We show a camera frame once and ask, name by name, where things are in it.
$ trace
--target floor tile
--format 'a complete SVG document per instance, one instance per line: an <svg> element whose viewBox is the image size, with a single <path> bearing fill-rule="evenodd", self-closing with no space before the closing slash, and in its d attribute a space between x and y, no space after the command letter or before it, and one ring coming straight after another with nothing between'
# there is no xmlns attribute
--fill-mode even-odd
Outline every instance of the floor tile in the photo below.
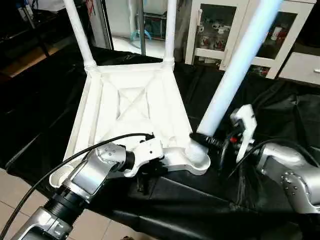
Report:
<svg viewBox="0 0 320 240"><path fill-rule="evenodd" d="M3 202L0 202L0 231L4 228L4 225L10 218L14 209ZM13 235L21 228L21 226L29 219L27 215L23 213L18 213L14 222L12 223L9 231L6 234L5 240L9 240L13 237Z"/></svg>
<svg viewBox="0 0 320 240"><path fill-rule="evenodd" d="M22 179L11 176L0 168L0 201L15 208L22 197L30 189L30 185ZM47 198L35 191L26 201L21 212L31 216L40 206L47 202Z"/></svg>
<svg viewBox="0 0 320 240"><path fill-rule="evenodd" d="M101 240L110 220L90 210L84 210L75 221L70 237L75 240Z"/></svg>
<svg viewBox="0 0 320 240"><path fill-rule="evenodd" d="M156 240L142 232L137 232L130 227L116 221L111 221L102 240L121 240L124 237L132 237L134 240Z"/></svg>

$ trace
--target white cabinet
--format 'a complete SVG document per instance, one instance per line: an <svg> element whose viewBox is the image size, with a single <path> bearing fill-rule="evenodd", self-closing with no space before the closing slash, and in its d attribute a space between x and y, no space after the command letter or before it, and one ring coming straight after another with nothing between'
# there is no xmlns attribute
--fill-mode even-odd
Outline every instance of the white cabinet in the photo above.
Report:
<svg viewBox="0 0 320 240"><path fill-rule="evenodd" d="M225 70L233 53L249 0L193 0L185 63L204 62ZM201 26L197 29L199 10Z"/></svg>
<svg viewBox="0 0 320 240"><path fill-rule="evenodd" d="M203 64L220 70L227 69L259 2L260 0L193 0L185 63ZM316 0L283 1L274 23L265 36L264 43L252 62L250 72L256 72L270 79L276 77L315 2ZM204 31L199 29L196 33L199 9L203 11L201 24L204 26ZM233 10L234 14L226 14L227 10L229 12ZM217 25L219 21L221 25L226 24L225 32L221 25L218 28L222 30L213 28L216 18L222 19L218 20ZM221 50L217 50L213 45L219 43L219 40L222 42Z"/></svg>
<svg viewBox="0 0 320 240"><path fill-rule="evenodd" d="M320 56L293 52L279 77L320 85Z"/></svg>

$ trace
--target robotic arm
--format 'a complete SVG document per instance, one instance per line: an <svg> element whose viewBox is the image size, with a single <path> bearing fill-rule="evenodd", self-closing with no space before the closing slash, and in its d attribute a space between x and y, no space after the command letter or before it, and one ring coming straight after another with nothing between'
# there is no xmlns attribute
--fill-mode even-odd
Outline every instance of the robotic arm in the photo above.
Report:
<svg viewBox="0 0 320 240"><path fill-rule="evenodd" d="M320 212L320 168L309 164L299 152L267 143L256 168L283 188L297 213Z"/></svg>
<svg viewBox="0 0 320 240"><path fill-rule="evenodd" d="M73 223L99 193L109 173L123 172L125 177L134 177L142 165L163 157L162 144L155 138L140 143L132 152L114 143L90 151L12 240L66 239Z"/></svg>

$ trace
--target cabinet drawer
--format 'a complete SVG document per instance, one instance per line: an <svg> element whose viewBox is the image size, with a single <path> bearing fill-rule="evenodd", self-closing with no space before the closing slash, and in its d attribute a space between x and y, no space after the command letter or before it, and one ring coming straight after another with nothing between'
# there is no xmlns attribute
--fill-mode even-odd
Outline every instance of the cabinet drawer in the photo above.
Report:
<svg viewBox="0 0 320 240"><path fill-rule="evenodd" d="M293 52L279 77L320 85L320 56Z"/></svg>

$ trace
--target table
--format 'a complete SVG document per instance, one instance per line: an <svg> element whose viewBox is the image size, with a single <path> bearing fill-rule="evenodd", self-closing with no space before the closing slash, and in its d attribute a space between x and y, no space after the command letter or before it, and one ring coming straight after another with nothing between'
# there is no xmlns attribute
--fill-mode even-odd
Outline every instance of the table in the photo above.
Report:
<svg viewBox="0 0 320 240"><path fill-rule="evenodd" d="M102 48L93 48L92 53L99 65L161 61ZM195 130L223 72L176 63L174 75ZM61 162L85 79L79 49L71 45L1 84L1 168L9 163L9 174L34 184ZM255 139L284 137L311 146L309 150L318 157L319 88L248 74L217 134L230 131L229 114L249 103L257 118ZM187 171L151 176L145 195L137 191L134 179L111 179L89 208L158 239L276 239L274 234L299 234L291 223L297 215L276 183L259 176L263 188L249 195L252 206L237 206L237 179L219 179L218 156L212 151L210 157L211 167L203 176ZM54 191L48 181L38 190L47 197Z"/></svg>

